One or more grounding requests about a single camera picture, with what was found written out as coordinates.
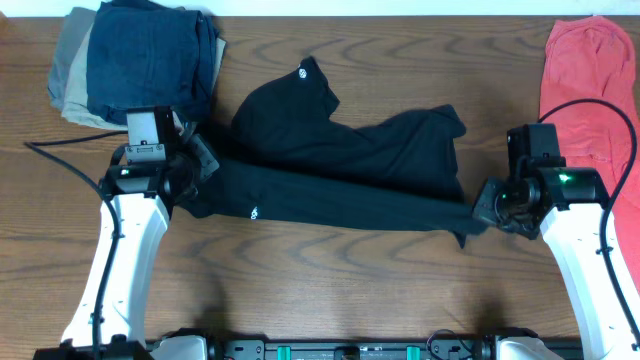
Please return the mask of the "black t-shirt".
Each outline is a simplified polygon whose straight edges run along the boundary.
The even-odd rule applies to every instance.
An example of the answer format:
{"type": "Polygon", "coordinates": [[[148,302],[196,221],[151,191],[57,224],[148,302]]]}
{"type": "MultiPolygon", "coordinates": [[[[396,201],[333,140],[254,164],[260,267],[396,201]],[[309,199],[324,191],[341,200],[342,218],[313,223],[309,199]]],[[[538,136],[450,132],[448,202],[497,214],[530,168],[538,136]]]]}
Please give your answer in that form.
{"type": "Polygon", "coordinates": [[[453,107],[401,112],[351,128],[332,120],[338,97],[313,58],[251,92],[229,125],[200,129],[219,166],[184,203],[226,215],[376,231],[481,234],[458,180],[453,107]]]}

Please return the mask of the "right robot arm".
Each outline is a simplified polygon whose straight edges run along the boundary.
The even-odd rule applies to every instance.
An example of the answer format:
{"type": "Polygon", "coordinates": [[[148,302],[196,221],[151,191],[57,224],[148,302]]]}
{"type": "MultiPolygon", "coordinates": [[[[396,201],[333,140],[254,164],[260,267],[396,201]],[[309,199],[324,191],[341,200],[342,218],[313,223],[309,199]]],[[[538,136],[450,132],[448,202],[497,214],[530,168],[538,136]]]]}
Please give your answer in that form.
{"type": "Polygon", "coordinates": [[[639,294],[621,254],[611,199],[589,168],[547,167],[486,180],[474,218],[542,238],[560,269],[586,359],[639,356],[639,294]]]}

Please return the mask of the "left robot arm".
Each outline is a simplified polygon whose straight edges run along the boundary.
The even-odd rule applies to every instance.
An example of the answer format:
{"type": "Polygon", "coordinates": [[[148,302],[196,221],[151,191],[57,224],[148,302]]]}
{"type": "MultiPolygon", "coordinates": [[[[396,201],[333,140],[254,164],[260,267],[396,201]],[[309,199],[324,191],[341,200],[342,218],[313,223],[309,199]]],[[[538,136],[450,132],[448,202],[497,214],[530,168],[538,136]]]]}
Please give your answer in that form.
{"type": "Polygon", "coordinates": [[[89,277],[72,320],[44,359],[207,359],[205,336],[181,329],[154,343],[145,335],[145,312],[159,245],[172,209],[199,177],[200,163],[178,138],[131,137],[113,153],[100,182],[46,152],[28,148],[80,177],[102,200],[101,229],[89,277]]]}

